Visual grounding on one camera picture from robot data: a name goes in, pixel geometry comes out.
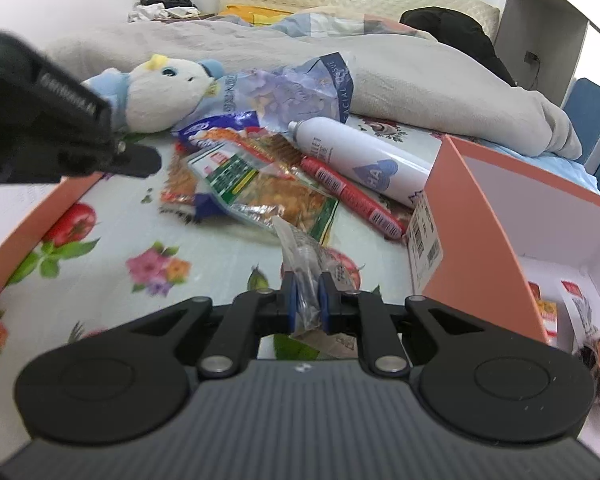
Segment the grey clear snack packet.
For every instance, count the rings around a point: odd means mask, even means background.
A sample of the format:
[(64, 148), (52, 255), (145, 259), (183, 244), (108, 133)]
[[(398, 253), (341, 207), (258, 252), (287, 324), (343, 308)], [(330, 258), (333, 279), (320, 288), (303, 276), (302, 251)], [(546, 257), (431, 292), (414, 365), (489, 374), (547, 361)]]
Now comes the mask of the grey clear snack packet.
[(356, 358), (358, 348), (353, 337), (328, 336), (323, 332), (318, 281), (323, 273), (328, 273), (340, 292), (354, 292), (360, 288), (358, 267), (354, 263), (348, 266), (348, 259), (341, 252), (324, 247), (282, 218), (273, 220), (273, 228), (282, 245), (283, 273), (294, 274), (298, 286), (296, 325), (291, 338), (328, 358)]

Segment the green pea snack packet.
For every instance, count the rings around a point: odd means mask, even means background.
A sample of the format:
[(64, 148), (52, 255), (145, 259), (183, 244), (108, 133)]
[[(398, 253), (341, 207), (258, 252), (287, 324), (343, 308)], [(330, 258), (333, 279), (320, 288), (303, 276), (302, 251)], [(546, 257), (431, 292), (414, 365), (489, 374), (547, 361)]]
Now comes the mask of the green pea snack packet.
[(186, 159), (185, 166), (227, 214), (271, 231), (282, 218), (323, 243), (339, 202), (308, 185), (271, 157), (223, 140)]

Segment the silver brown snack packet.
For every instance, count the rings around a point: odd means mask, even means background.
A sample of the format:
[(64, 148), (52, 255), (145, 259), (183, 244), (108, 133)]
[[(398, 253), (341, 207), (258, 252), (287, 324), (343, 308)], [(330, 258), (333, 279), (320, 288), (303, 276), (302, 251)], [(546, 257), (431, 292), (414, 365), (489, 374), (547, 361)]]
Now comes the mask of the silver brown snack packet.
[(595, 404), (600, 408), (600, 330), (593, 323), (591, 304), (576, 283), (561, 280), (560, 293), (573, 331), (572, 353), (591, 372)]

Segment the red foil snack packet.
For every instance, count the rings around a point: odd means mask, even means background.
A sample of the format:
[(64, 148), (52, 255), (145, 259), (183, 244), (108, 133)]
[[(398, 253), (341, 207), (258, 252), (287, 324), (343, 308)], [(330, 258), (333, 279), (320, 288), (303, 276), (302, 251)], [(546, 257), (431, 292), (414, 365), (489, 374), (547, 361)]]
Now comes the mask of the red foil snack packet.
[(555, 304), (553, 301), (545, 300), (542, 297), (541, 289), (538, 284), (529, 282), (528, 285), (531, 289), (532, 296), (534, 298), (536, 307), (538, 308), (539, 314), (541, 315), (548, 342), (551, 346), (556, 347), (558, 339), (557, 304)]

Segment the pink box lid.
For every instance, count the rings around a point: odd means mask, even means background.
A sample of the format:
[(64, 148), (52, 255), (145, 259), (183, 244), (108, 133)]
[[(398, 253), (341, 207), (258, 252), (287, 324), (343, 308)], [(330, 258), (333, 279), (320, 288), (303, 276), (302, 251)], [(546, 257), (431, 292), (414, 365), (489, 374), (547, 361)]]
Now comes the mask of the pink box lid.
[(0, 243), (0, 293), (43, 235), (101, 178), (96, 172), (89, 177), (62, 179), (40, 200), (16, 214), (16, 220), (7, 221), (9, 230)]

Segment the red sausage stick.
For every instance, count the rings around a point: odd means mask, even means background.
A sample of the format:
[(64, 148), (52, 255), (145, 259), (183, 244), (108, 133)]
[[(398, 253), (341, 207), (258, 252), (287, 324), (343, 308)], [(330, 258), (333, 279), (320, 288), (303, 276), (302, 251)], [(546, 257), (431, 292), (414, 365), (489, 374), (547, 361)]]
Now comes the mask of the red sausage stick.
[(337, 197), (360, 218), (366, 220), (377, 231), (389, 240), (400, 240), (405, 228), (397, 218), (394, 218), (387, 208), (362, 192), (345, 177), (337, 174), (314, 157), (303, 156), (300, 160), (301, 169), (323, 185), (328, 192)]

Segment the white blue plush duck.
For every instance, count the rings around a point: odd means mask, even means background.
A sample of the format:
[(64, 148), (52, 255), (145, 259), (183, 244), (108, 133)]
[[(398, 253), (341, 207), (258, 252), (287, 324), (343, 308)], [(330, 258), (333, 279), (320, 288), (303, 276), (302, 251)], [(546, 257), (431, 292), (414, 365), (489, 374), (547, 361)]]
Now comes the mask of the white blue plush duck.
[(215, 60), (195, 62), (155, 54), (129, 73), (107, 68), (83, 84), (109, 103), (114, 130), (156, 133), (191, 113), (224, 75)]

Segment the blue orange snack packet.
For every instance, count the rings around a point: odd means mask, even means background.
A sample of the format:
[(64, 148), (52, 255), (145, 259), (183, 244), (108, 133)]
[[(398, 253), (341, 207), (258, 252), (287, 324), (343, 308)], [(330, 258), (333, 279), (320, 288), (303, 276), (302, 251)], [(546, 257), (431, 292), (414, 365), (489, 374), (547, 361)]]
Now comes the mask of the blue orange snack packet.
[(301, 155), (280, 133), (260, 126), (255, 112), (216, 115), (176, 127), (174, 152), (168, 166), (166, 185), (160, 194), (160, 211), (175, 214), (185, 223), (200, 223), (225, 216), (204, 182), (186, 168), (186, 158), (221, 141), (242, 142), (264, 157), (274, 159), (287, 170), (298, 166)]

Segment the white spray bottle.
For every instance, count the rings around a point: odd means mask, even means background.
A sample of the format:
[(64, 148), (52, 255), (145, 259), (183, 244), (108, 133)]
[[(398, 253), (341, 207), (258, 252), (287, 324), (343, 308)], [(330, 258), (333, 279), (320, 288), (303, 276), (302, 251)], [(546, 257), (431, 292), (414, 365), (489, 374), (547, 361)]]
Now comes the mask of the white spray bottle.
[(407, 207), (415, 206), (432, 167), (431, 162), (330, 118), (290, 122), (288, 131), (306, 156)]

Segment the floral tomato bed sheet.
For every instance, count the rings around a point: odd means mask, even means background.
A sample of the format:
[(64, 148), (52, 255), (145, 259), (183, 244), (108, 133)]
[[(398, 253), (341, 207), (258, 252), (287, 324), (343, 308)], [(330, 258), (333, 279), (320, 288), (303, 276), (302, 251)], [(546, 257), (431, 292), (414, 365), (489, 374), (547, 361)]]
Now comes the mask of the floral tomato bed sheet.
[[(436, 162), (444, 140), (425, 136)], [(277, 235), (231, 216), (185, 223), (160, 211), (175, 148), (170, 134), (150, 136), (162, 158), (147, 179), (102, 177), (43, 235), (0, 293), (0, 462), (29, 440), (14, 401), (18, 374), (40, 354), (142, 318), (190, 297), (228, 304), (251, 289), (279, 288)], [(0, 185), (0, 219), (44, 193)], [(425, 281), (413, 268), (419, 232), (387, 240), (339, 206), (324, 241), (358, 267), (361, 290), (402, 304)]]

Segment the pink storage box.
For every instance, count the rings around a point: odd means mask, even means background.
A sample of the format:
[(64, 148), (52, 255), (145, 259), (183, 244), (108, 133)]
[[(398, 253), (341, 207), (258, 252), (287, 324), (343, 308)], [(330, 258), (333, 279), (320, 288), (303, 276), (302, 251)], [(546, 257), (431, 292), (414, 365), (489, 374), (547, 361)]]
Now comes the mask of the pink storage box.
[(593, 377), (571, 353), (580, 314), (562, 307), (550, 338), (533, 289), (582, 295), (600, 333), (600, 196), (448, 139), (424, 197), (394, 411), (408, 464), (423, 479), (599, 479)]

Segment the blue facial tissue pack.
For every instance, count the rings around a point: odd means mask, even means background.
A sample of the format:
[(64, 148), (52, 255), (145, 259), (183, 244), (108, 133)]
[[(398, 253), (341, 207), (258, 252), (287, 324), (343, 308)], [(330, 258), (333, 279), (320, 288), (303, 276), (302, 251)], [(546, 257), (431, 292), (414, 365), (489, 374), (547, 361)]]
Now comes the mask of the blue facial tissue pack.
[(260, 126), (284, 132), (290, 122), (327, 117), (346, 122), (354, 84), (349, 67), (335, 52), (299, 66), (246, 70), (215, 81), (198, 106), (173, 126), (189, 126), (216, 115), (255, 112)]

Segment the colourful patchwork pillow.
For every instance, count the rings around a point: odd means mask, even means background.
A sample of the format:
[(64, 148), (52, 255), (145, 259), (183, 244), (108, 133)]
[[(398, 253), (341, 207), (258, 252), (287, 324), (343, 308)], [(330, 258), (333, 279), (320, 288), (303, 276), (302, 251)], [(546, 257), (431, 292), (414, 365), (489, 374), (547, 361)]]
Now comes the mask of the colourful patchwork pillow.
[(401, 24), (391, 18), (336, 6), (318, 6), (291, 12), (263, 6), (229, 4), (218, 16), (234, 23), (269, 27), (289, 37), (324, 38), (390, 34), (436, 41), (430, 32)]

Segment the black clothing on bed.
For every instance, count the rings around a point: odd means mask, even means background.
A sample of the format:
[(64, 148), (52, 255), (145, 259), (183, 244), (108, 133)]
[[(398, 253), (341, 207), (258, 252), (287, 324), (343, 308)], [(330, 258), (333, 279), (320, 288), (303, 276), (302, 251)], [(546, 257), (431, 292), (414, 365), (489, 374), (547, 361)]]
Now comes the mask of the black clothing on bed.
[(470, 16), (451, 9), (427, 6), (405, 11), (400, 23), (429, 32), (442, 44), (460, 50), (510, 86), (516, 86), (516, 81), (496, 55), (492, 40)]

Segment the blue chair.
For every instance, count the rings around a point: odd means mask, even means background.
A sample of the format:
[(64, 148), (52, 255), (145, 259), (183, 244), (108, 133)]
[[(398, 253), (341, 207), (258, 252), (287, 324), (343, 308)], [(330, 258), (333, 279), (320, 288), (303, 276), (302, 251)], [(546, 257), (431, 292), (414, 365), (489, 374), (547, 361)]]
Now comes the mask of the blue chair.
[(588, 78), (577, 79), (571, 86), (564, 111), (582, 144), (578, 163), (597, 180), (600, 191), (600, 86)]

